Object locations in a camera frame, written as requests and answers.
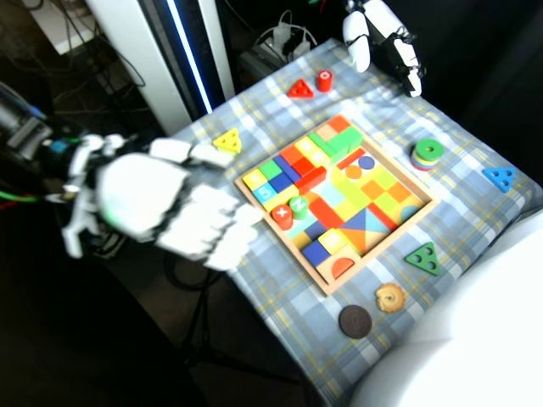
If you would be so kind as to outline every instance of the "yellow triangle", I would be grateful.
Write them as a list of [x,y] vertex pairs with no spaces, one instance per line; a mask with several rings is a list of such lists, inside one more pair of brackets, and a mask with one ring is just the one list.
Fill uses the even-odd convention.
[[226,150],[232,153],[241,153],[241,139],[239,138],[239,131],[235,127],[222,136],[213,140],[213,145],[220,150]]

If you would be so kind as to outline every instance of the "blue circle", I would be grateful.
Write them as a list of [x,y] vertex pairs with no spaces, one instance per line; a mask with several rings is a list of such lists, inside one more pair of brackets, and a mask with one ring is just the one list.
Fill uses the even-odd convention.
[[400,218],[402,222],[405,222],[409,218],[411,218],[416,212],[418,211],[418,208],[416,206],[406,206],[404,209],[401,210]]
[[360,157],[358,165],[364,170],[370,170],[375,166],[375,160],[371,157]]

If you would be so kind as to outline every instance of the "green triangle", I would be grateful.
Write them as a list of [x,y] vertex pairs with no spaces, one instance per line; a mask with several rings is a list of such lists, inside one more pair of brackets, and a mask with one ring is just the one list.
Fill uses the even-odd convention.
[[432,242],[426,243],[424,246],[421,246],[408,255],[406,257],[406,262],[419,269],[423,269],[434,276],[439,276],[441,274],[438,258],[435,255],[435,247]]

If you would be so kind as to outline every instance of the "red cylinder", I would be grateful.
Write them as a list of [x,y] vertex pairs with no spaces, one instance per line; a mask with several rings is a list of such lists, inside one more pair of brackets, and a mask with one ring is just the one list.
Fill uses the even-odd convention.
[[322,70],[316,76],[316,88],[321,92],[328,92],[332,89],[332,71]]

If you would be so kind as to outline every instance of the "plaid tablecloth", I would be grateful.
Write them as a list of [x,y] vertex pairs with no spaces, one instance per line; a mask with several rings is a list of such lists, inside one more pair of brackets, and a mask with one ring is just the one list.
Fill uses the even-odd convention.
[[[320,93],[316,73],[331,70],[333,90]],[[299,78],[315,89],[313,99],[286,92]],[[543,205],[543,191],[517,171],[513,188],[501,193],[481,173],[510,166],[492,148],[463,130],[422,98],[408,98],[400,85],[372,67],[358,74],[342,44],[330,40],[303,58],[194,122],[176,137],[210,141],[237,127],[243,152],[224,176],[198,171],[195,177],[244,199],[232,181],[269,154],[334,114],[343,113],[442,199],[439,206],[336,293],[325,297],[264,222],[243,263],[231,277],[299,363],[323,398],[346,404],[361,376],[419,319],[520,214]],[[433,137],[446,153],[429,173],[415,170],[409,154],[416,140]],[[403,259],[426,242],[435,243],[444,273],[432,276]],[[405,308],[386,315],[375,290],[396,282],[408,293]],[[371,333],[360,340],[339,329],[343,307],[369,311]]]

